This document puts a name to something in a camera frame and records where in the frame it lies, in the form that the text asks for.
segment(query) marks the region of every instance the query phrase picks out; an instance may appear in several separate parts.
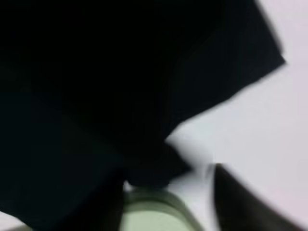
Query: dark clothing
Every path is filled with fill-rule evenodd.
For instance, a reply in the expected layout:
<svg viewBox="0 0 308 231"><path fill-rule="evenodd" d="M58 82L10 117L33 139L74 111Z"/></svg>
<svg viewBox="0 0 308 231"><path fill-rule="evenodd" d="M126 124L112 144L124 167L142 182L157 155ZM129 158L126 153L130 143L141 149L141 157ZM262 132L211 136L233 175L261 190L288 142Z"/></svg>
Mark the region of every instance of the dark clothing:
<svg viewBox="0 0 308 231"><path fill-rule="evenodd" d="M284 63L252 0L3 0L0 19L0 210L39 231L114 175L188 171L171 131Z"/></svg>

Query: white surface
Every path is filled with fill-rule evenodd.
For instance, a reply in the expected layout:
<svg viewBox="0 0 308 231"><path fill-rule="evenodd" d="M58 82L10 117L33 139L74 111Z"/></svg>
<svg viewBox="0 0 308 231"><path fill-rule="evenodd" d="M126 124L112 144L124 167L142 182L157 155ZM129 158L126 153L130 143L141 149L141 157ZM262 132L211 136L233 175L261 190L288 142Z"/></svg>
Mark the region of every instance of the white surface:
<svg viewBox="0 0 308 231"><path fill-rule="evenodd" d="M225 163L266 203L308 230L308 0L262 0L288 64L168 138L194 163ZM216 230L201 176L170 190Z"/></svg>

